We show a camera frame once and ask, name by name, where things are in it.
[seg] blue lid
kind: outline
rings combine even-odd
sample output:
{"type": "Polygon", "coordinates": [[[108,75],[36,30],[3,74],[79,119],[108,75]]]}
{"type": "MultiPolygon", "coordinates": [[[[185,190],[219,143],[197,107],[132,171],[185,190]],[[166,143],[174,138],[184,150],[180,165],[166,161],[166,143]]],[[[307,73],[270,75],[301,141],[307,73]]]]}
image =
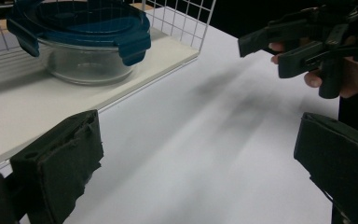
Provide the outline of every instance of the blue lid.
{"type": "Polygon", "coordinates": [[[151,47],[145,13],[120,0],[18,0],[7,29],[21,47],[39,56],[37,39],[74,46],[118,48],[123,63],[140,62],[151,47]]]}

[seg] white surface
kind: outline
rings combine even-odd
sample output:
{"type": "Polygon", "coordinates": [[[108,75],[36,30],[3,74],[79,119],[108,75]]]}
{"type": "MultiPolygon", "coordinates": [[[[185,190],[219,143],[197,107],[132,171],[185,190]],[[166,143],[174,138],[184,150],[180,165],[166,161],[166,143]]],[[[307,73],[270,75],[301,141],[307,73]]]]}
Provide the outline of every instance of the white surface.
{"type": "Polygon", "coordinates": [[[152,48],[123,82],[87,87],[48,74],[23,51],[0,55],[0,161],[81,111],[100,109],[196,58],[199,52],[152,29],[152,48]]]}
{"type": "Polygon", "coordinates": [[[302,113],[337,116],[270,55],[210,28],[194,63],[101,110],[103,167],[65,223],[328,224],[293,159],[302,113]]]}

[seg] white shelf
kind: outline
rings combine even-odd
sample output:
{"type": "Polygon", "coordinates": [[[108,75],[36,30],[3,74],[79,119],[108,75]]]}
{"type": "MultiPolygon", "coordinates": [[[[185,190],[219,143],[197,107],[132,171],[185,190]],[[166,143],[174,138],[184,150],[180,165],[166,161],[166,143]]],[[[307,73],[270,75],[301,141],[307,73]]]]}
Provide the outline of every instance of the white shelf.
{"type": "Polygon", "coordinates": [[[140,89],[199,52],[151,29],[152,48],[131,76],[109,86],[79,86],[48,74],[24,51],[0,55],[0,161],[10,158],[61,120],[100,109],[140,89]]]}

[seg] plastic container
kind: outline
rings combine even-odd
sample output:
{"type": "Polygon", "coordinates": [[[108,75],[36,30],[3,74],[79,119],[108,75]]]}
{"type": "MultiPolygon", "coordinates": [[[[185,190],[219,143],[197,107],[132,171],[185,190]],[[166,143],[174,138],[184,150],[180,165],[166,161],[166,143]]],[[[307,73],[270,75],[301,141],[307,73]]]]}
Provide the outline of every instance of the plastic container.
{"type": "Polygon", "coordinates": [[[125,65],[118,48],[90,48],[39,40],[39,59],[54,76],[86,85],[116,83],[131,74],[135,65],[125,65]]]}
{"type": "Polygon", "coordinates": [[[151,46],[149,27],[143,11],[119,0],[18,0],[7,17],[7,29],[51,74],[90,85],[128,77],[151,46]]]}

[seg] clear glass bowl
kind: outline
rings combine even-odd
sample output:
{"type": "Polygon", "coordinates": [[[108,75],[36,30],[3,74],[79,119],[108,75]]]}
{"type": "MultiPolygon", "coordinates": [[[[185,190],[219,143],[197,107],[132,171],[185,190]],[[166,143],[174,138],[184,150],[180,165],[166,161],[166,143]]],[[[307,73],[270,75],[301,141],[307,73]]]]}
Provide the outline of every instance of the clear glass bowl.
{"type": "Polygon", "coordinates": [[[118,48],[65,45],[38,39],[42,64],[56,77],[83,85],[111,84],[124,80],[133,66],[126,66],[118,48]]]}

